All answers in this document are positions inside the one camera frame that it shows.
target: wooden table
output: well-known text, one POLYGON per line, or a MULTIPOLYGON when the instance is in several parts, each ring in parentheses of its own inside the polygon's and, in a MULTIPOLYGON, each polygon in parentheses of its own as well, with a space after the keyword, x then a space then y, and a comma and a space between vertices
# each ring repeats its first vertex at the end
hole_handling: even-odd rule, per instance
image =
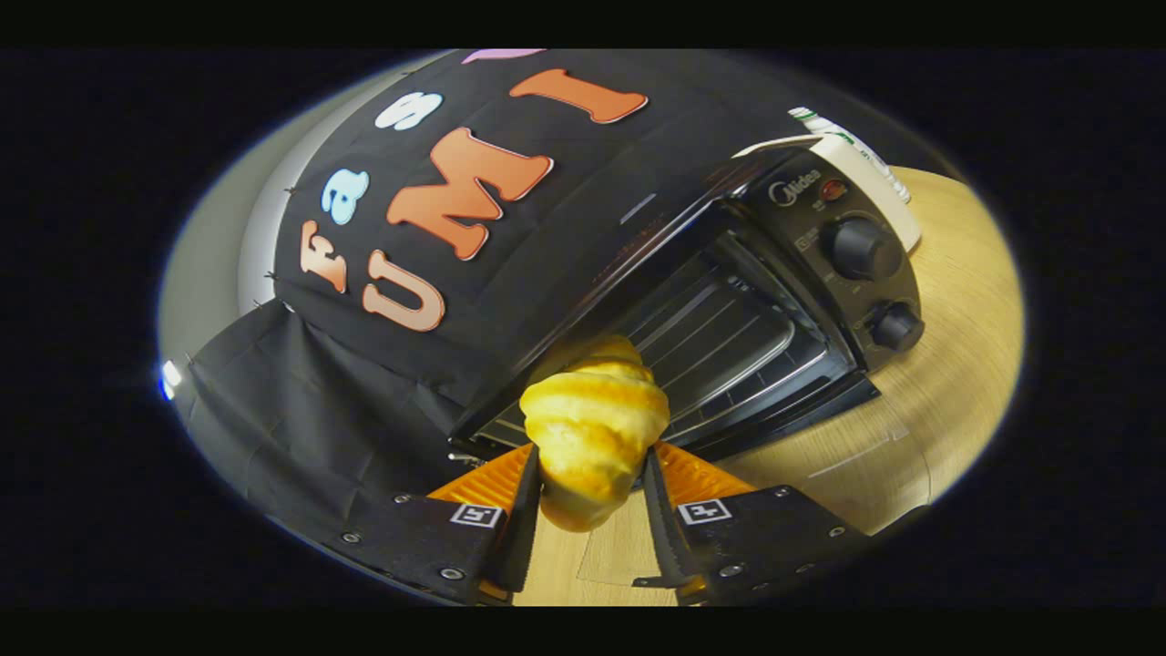
MULTIPOLYGON (((975 465, 1007 410, 1025 343, 1024 298, 1007 244, 964 184, 895 168, 922 240, 911 255, 926 333, 871 376, 883 396, 717 465, 759 488, 792 485, 873 535, 937 500, 975 465)), ((642 493, 590 534, 541 516, 515 606, 675 606, 656 577, 642 493)))

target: black toaster oven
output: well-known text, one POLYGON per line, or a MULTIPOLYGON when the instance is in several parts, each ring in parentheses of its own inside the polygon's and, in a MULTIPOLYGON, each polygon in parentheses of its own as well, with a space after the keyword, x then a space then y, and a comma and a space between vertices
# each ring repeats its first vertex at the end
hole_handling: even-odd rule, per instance
POLYGON ((923 332, 890 183, 835 135, 760 143, 648 196, 542 299, 543 338, 449 438, 480 465, 527 444, 518 405, 589 341, 627 337, 668 395, 663 442, 716 461, 876 396, 923 332))

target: black fabric cover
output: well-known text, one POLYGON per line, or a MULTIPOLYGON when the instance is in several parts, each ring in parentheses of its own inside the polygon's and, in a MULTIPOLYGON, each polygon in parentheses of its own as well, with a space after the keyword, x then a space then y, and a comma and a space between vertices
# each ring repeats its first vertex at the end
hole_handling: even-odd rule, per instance
POLYGON ((190 374, 182 419, 199 451, 261 513, 314 539, 345 530, 358 493, 392 503, 465 472, 445 458, 448 400, 344 350, 279 301, 216 337, 190 374))
MULTIPOLYGON (((280 299, 258 308, 212 340, 191 365, 192 393, 176 408, 215 470, 262 513, 325 544, 337 543, 359 498, 392 503, 427 494, 465 472, 447 459, 445 437, 492 372, 513 365, 541 336, 520 326, 540 311, 574 253, 670 176, 731 157, 752 143, 803 134, 786 112, 808 106, 858 134, 895 164, 946 172, 918 140, 829 86, 701 50, 548 50, 462 64, 451 54, 408 76, 346 120, 296 184, 279 233, 280 299), (569 75, 649 98, 611 125, 541 97, 512 98, 527 77, 569 75), (441 93, 442 105, 407 131, 374 127, 406 93, 441 93), (441 184, 434 143, 457 127, 555 167, 505 214, 489 241, 461 261, 444 241, 385 218, 403 186, 441 184), (367 171, 370 188, 352 219, 321 209, 333 171, 367 171), (301 225, 314 219, 349 263, 347 292, 300 268, 301 225), (364 310, 367 260, 380 248, 445 298, 444 320, 415 333, 364 310), (286 301, 295 311, 285 306, 286 301)), ((486 185, 496 200, 497 190, 486 185)), ((415 305, 381 281, 382 294, 415 305)))

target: letter s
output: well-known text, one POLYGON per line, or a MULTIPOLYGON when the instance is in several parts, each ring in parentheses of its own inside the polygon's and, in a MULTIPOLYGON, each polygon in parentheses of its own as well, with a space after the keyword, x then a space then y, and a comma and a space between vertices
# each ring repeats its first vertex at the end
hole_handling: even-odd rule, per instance
POLYGON ((375 125, 380 128, 393 126, 393 129, 398 131, 416 127, 426 117, 434 113, 441 103, 442 97, 437 93, 417 91, 402 96, 380 112, 375 125))

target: midea logo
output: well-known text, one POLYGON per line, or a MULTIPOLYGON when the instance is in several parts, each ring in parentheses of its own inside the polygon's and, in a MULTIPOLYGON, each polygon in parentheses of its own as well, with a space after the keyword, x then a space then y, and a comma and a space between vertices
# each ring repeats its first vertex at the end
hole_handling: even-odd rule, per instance
POLYGON ((770 184, 770 199, 777 203, 778 206, 780 207, 788 207, 789 205, 794 204, 794 202, 798 199, 798 196, 800 196, 802 191, 808 189, 809 185, 813 184, 819 177, 822 177, 822 174, 819 172, 817 169, 814 169, 807 172, 806 175, 799 177, 794 182, 788 182, 788 183, 785 181, 774 182, 773 184, 770 184), (781 200, 779 200, 778 197, 774 195, 779 186, 785 192, 785 198, 782 198, 781 200))

